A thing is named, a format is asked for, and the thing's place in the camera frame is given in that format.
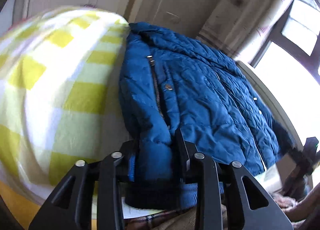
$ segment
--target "blue jacket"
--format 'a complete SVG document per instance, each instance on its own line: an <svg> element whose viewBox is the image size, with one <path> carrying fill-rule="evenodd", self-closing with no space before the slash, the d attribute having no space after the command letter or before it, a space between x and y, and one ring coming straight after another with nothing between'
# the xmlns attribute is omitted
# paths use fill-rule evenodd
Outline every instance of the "blue jacket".
<svg viewBox="0 0 320 230"><path fill-rule="evenodd" d="M169 29L130 27L119 92L126 128L139 139L129 205L196 204L196 185L180 183L172 151L177 128L216 162L240 161L254 176L292 147L290 135L231 58Z"/></svg>

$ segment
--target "metal zipper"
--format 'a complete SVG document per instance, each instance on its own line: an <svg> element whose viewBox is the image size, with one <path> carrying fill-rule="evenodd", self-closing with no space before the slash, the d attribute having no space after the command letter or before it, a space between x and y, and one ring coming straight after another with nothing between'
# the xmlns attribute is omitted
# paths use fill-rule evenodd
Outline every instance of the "metal zipper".
<svg viewBox="0 0 320 230"><path fill-rule="evenodd" d="M220 79L219 75L217 74L217 72L214 71L214 73L216 74L217 78L219 79L220 84L221 84L221 85L223 86L223 88L227 91L228 95L233 99L233 97L232 97L231 94L229 93L229 90L228 90L227 88L225 88L225 86L222 84L221 79ZM240 108L238 107L238 104L236 103L236 101L235 101L234 99L233 99L233 101L235 102L236 107L238 108L239 112L241 113ZM261 152L260 152L260 150L259 150L259 147L258 147L258 145L257 145L256 139L254 138L254 136L253 136L253 134L252 134L252 132L251 132L251 130L250 130L250 127L249 127L248 124L247 124L247 121L246 121L245 119L244 119L244 121L245 121L245 124L247 125L247 127L249 128L249 131L250 131L250 133L251 133L252 139L254 140L254 144L256 145L256 148L257 148L257 150L258 150L258 154L259 154L261 163L262 163L262 165L263 165L263 169L264 169L264 171L266 171L266 170L267 170L267 166L265 165L265 163L264 163L264 161L263 161L263 158L262 158Z"/></svg>
<svg viewBox="0 0 320 230"><path fill-rule="evenodd" d="M149 60L149 64L150 64L150 68L151 68L151 74L152 74L152 78L153 78L153 85L154 85L155 94L156 94L156 103L157 103L158 111L159 111L159 114L161 115L161 117L164 119L164 115L161 110L160 92L159 92L158 79L157 79L156 70L155 70L156 63L155 63L155 60L153 59L152 56L147 56L147 59Z"/></svg>

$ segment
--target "yellow and white checkered cloth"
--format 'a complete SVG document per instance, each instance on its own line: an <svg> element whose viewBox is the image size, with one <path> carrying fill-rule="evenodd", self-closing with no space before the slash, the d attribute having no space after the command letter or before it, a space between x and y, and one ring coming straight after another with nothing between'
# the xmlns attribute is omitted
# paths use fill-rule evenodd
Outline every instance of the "yellow and white checkered cloth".
<svg viewBox="0 0 320 230"><path fill-rule="evenodd" d="M0 39L0 181L42 204L75 161L130 139L118 103L128 31L115 13L64 7Z"/></svg>

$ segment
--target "window frame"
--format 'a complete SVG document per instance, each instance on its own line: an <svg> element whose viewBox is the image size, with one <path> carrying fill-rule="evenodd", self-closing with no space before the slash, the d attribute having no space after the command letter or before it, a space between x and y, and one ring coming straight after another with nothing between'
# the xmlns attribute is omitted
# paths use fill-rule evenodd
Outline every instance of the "window frame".
<svg viewBox="0 0 320 230"><path fill-rule="evenodd" d="M320 35L316 41L315 47L309 56L303 49L289 40L287 37L282 35L282 30L290 16L290 11L292 9L292 4L286 12L280 17L276 24L271 29L266 41L263 43L262 47L255 55L250 65L255 68L261 58L264 56L265 52L269 48L271 42L274 42L279 47L288 52L292 57L294 57L308 72L314 77L314 79L320 85L320 75L318 74L318 69L320 66Z"/></svg>

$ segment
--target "curtain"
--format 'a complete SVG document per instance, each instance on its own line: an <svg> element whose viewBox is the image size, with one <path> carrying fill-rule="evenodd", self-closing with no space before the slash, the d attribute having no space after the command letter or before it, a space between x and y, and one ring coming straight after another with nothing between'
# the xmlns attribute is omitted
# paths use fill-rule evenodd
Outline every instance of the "curtain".
<svg viewBox="0 0 320 230"><path fill-rule="evenodd" d="M197 39L249 63L293 0L220 0Z"/></svg>

